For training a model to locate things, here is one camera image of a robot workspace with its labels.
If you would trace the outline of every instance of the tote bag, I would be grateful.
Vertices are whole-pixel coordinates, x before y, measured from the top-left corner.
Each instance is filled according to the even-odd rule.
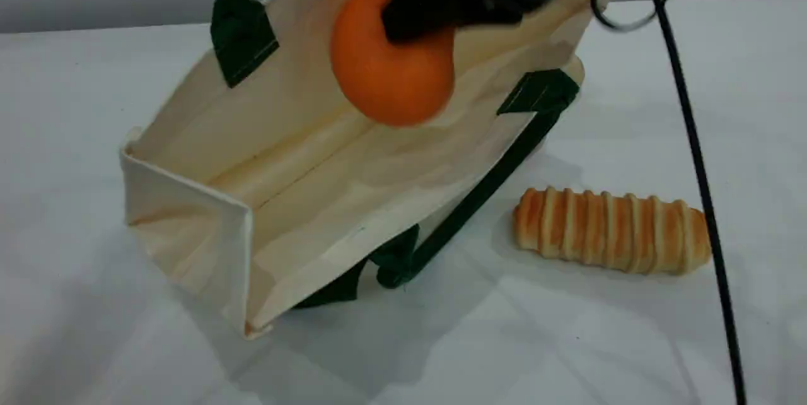
[[[537,147],[583,80],[589,0],[456,35],[438,117],[392,129],[330,68],[343,0],[216,0],[210,51],[119,150],[125,221],[179,287],[251,339],[294,307],[414,278]]]

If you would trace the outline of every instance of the table surface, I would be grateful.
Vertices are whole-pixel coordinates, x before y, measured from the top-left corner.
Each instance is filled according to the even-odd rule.
[[[669,11],[750,402],[803,404],[807,0]],[[0,36],[1,403],[732,402],[711,264],[634,278],[509,237],[528,186],[700,207],[657,25],[589,28],[579,101],[415,281],[285,315],[254,342],[167,284],[123,224],[117,147],[209,46],[205,25]]]

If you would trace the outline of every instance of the pastry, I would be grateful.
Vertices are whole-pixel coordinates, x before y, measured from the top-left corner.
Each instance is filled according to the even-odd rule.
[[[709,262],[706,218],[681,200],[527,189],[513,212],[519,248],[626,273],[685,274]]]

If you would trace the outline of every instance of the white tablecloth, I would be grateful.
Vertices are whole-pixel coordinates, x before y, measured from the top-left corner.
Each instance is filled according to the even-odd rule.
[[[807,0],[669,5],[752,403],[807,402]],[[649,3],[614,3],[634,20]],[[122,223],[116,148],[209,47],[207,26],[0,36],[2,403],[730,403],[709,264],[684,278],[542,261],[528,186],[700,207],[657,25],[597,25],[582,97],[402,290],[294,312],[244,342]]]

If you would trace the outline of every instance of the green strap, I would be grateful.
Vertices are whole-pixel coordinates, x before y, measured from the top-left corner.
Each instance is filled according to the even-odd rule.
[[[266,10],[255,0],[216,0],[210,36],[230,88],[241,83],[277,50]]]
[[[420,227],[415,225],[387,241],[369,255],[368,258],[378,265],[378,275],[376,276],[378,283],[388,289],[395,289],[415,278],[541,143],[541,140],[557,123],[561,113],[574,100],[578,91],[578,84],[560,69],[525,74],[516,84],[516,88],[510,92],[497,114],[536,112],[533,120],[519,134],[501,160],[473,187],[472,191],[460,201],[418,248],[415,249],[415,245],[418,241]],[[328,289],[330,285],[326,286],[312,295],[316,296],[317,305],[345,301],[342,299],[344,296],[351,296],[351,299],[355,299],[360,272],[355,273],[351,270],[334,281],[340,284],[340,290],[352,290],[352,293],[342,292],[338,295],[331,295],[332,290]]]

